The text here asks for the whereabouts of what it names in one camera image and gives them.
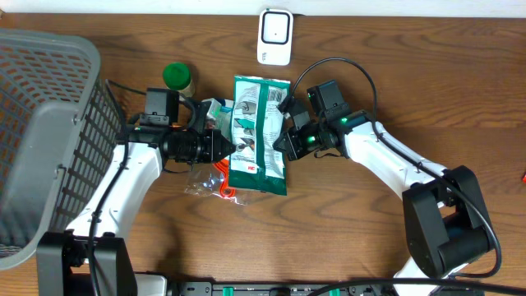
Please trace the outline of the red dustpan brush package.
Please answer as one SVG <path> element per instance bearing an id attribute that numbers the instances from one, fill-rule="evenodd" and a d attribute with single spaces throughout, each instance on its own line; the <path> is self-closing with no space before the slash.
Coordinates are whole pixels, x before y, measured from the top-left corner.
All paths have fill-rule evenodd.
<path id="1" fill-rule="evenodd" d="M 247 204 L 243 190 L 229 186 L 229 159 L 214 164 L 195 164 L 187 176 L 186 194 L 218 197 L 238 205 Z"/>

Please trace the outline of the green lid white jar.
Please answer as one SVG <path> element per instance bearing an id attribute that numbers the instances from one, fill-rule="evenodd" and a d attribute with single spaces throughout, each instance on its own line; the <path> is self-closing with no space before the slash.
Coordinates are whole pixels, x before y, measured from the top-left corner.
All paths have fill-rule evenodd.
<path id="1" fill-rule="evenodd" d="M 195 94 L 190 68 L 185 63 L 174 62 L 167 65 L 163 70 L 163 79 L 170 90 L 176 90 L 186 97 Z"/>

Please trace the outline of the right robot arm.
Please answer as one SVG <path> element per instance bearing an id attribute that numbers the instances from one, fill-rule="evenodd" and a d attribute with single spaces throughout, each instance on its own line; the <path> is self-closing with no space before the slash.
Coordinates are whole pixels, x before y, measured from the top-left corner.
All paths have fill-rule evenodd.
<path id="1" fill-rule="evenodd" d="M 398 295 L 432 295 L 439 280 L 460 276 L 466 265 L 501 250 L 473 171 L 427 160 L 365 111 L 323 112 L 319 122 L 306 118 L 283 132 L 274 148 L 289 160 L 335 148 L 402 200 L 410 258 L 391 284 Z"/>

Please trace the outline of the green grip gloves package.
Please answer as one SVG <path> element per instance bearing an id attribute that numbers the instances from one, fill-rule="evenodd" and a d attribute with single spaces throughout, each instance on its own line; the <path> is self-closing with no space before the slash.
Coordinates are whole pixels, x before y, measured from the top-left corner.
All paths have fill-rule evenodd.
<path id="1" fill-rule="evenodd" d="M 288 95 L 289 81 L 257 76 L 234 77 L 228 185 L 239 189 L 287 194 L 284 154 L 273 144 L 282 132 L 278 106 Z"/>

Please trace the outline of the pale green wipes packet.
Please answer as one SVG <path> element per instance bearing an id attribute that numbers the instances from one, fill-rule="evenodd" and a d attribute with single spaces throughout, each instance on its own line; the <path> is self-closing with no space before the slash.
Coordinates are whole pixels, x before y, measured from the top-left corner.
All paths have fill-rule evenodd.
<path id="1" fill-rule="evenodd" d="M 203 100 L 203 103 L 210 103 L 205 118 L 205 129 L 218 129 L 225 138 L 229 139 L 231 137 L 233 101 L 210 98 Z"/>

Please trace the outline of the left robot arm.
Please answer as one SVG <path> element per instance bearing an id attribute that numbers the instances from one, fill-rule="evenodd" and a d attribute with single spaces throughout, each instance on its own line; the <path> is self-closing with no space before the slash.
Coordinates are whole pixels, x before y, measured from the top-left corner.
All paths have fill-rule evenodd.
<path id="1" fill-rule="evenodd" d="M 234 144 L 216 129 L 126 125 L 85 208 L 64 231 L 47 232 L 39 240 L 39 294 L 177 294 L 177 286 L 167 276 L 133 270 L 127 236 L 145 194 L 167 161 L 214 164 L 234 151 Z"/>

